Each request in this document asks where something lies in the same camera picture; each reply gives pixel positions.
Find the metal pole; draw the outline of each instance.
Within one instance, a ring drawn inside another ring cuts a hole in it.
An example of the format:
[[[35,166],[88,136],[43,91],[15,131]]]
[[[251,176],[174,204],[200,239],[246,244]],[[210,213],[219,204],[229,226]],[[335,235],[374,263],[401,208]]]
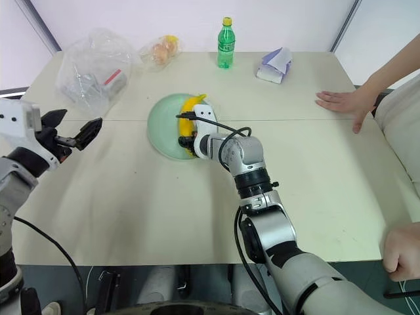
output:
[[[39,38],[42,40],[44,45],[48,48],[51,54],[55,54],[57,51],[61,51],[60,45],[51,34],[48,27],[45,25],[41,16],[33,6],[30,0],[14,0],[22,11],[28,22],[32,25]]]
[[[350,12],[348,13],[346,20],[344,21],[344,24],[341,27],[341,30],[340,30],[337,38],[335,39],[333,46],[329,50],[332,53],[335,53],[335,51],[337,50],[337,47],[338,47],[339,43],[341,42],[341,40],[343,39],[344,34],[347,31],[348,25],[350,24],[354,15],[356,14],[356,11],[359,8],[361,2],[362,2],[362,0],[355,0],[355,2],[353,3],[353,6],[350,9]]]

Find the white wall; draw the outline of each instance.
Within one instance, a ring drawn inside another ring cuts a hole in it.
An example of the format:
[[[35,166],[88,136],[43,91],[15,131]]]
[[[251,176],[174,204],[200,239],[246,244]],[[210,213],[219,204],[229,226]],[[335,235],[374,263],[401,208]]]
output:
[[[335,54],[353,84],[361,85],[418,33],[420,0],[362,0]]]
[[[328,51],[354,0],[32,0],[61,47],[106,27],[137,48],[167,33],[187,51],[214,51],[232,16],[238,51]]]
[[[13,0],[0,2],[0,90],[27,87],[51,53]]]

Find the egg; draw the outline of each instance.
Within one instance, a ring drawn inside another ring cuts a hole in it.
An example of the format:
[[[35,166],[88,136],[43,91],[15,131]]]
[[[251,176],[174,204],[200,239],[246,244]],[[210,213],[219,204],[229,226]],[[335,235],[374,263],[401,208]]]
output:
[[[156,44],[153,46],[152,50],[153,50],[153,60],[155,60],[156,64],[159,64],[159,65],[166,64],[169,57],[168,49],[162,44]]]
[[[178,51],[178,41],[165,38],[163,45],[167,48],[170,57],[174,56]]]

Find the tissue box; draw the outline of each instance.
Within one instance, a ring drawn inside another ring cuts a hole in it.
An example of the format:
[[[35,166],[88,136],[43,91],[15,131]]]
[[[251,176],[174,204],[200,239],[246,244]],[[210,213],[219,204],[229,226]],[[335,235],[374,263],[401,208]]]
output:
[[[262,58],[257,70],[260,79],[280,84],[291,66],[291,51],[282,47]]]

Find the person's arm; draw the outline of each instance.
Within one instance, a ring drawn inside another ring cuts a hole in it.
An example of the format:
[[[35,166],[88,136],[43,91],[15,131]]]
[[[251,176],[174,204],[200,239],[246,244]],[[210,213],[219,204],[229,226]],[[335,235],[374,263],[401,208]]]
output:
[[[363,120],[373,109],[379,93],[406,75],[420,69],[420,34],[352,93],[316,93],[316,103],[328,110],[354,114],[353,131],[359,133]]]

